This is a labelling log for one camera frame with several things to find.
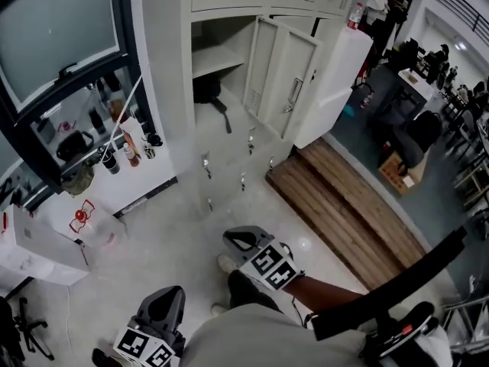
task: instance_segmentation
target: open locker door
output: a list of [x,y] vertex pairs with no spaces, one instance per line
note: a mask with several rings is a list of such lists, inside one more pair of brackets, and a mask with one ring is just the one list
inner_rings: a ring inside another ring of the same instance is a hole
[[300,30],[257,18],[244,104],[284,140],[293,140],[306,114],[301,106],[321,46]]

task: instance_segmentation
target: railing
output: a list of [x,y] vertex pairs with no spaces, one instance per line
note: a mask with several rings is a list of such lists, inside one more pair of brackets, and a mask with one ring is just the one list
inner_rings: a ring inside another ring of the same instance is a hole
[[489,21],[465,0],[436,0],[457,15],[476,35],[489,46]]

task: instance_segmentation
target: person's arm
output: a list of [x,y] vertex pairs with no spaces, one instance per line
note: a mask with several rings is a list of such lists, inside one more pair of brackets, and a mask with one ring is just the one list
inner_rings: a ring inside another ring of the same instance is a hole
[[330,309],[363,296],[307,276],[295,278],[283,290],[314,312]]

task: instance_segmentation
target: locker handle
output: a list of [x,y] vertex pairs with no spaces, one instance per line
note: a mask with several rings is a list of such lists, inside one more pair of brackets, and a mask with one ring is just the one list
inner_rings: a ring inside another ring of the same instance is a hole
[[295,78],[293,80],[292,89],[289,94],[289,102],[292,105],[295,105],[297,102],[297,98],[299,98],[300,90],[303,88],[303,81],[299,78]]

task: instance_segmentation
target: dark floor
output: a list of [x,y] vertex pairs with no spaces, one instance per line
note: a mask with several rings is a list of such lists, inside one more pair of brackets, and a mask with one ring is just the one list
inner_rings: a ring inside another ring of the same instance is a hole
[[[463,192],[455,191],[451,182],[461,165],[456,161],[456,156],[445,156],[444,138],[431,147],[422,181],[404,196],[399,195],[378,171],[381,149],[372,138],[368,119],[387,91],[385,83],[388,82],[382,71],[374,72],[369,80],[376,93],[372,103],[367,109],[360,107],[361,100],[368,92],[365,87],[353,92],[348,101],[353,112],[344,111],[331,133],[388,189],[431,246],[438,245],[452,230],[466,225],[469,230],[465,240],[466,249],[449,265],[448,270],[462,297],[468,296],[471,274],[481,279],[477,289],[481,291],[483,281],[489,279],[486,265],[489,242],[482,242],[481,237],[467,224],[468,216],[462,204]],[[442,100],[435,98],[426,105],[426,109],[438,112],[441,106]]]

